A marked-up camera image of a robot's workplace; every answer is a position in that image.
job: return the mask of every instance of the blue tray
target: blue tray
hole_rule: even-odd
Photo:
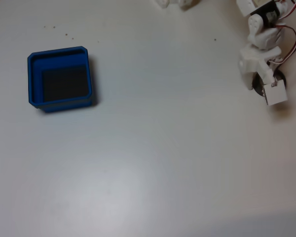
[[[29,103],[45,112],[92,105],[88,50],[82,46],[28,57]]]

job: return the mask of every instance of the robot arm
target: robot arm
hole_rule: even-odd
[[[268,105],[286,101],[284,82],[273,76],[274,71],[267,62],[280,58],[282,53],[278,45],[284,38],[284,30],[272,26],[287,11],[287,3],[274,0],[237,0],[237,4],[244,16],[251,14],[248,20],[249,44],[240,50],[239,69],[243,80],[252,89],[253,76],[257,73],[262,80]]]

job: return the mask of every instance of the white table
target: white table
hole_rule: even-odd
[[[0,237],[296,237],[296,55],[270,109],[247,33],[233,0],[0,0]],[[31,106],[27,57],[80,45],[99,105]]]

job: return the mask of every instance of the white plastic part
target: white plastic part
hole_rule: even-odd
[[[264,85],[264,94],[268,105],[275,105],[287,101],[287,94],[283,80],[275,84]]]
[[[237,5],[243,16],[248,16],[261,6],[272,0],[237,0]]]
[[[156,0],[162,8],[167,8],[169,4],[178,4],[180,7],[190,6],[193,0]]]
[[[267,61],[280,56],[280,47],[268,51],[262,51],[252,44],[248,44],[240,50],[239,69],[242,78],[248,89],[252,89],[254,73],[258,73],[264,84],[265,97],[268,105],[274,105],[287,100],[285,86],[274,78],[273,70],[268,66]]]
[[[283,16],[288,11],[288,3],[285,1],[276,2],[276,6],[277,6],[278,10],[280,11],[280,16]]]
[[[278,46],[284,38],[283,28],[263,28],[263,19],[255,14],[249,17],[248,41],[261,50],[269,50]]]

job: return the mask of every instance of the white robot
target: white robot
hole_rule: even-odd
[[[156,2],[162,8],[167,8],[169,4],[178,4],[180,7],[186,7],[190,6],[193,0],[156,0]]]
[[[262,95],[268,105],[287,100],[285,81],[278,80],[274,69],[283,60],[278,46],[284,37],[284,27],[278,20],[288,10],[284,1],[274,0],[237,0],[243,16],[249,17],[249,44],[240,50],[239,69],[248,87],[253,89],[254,76],[259,77]]]

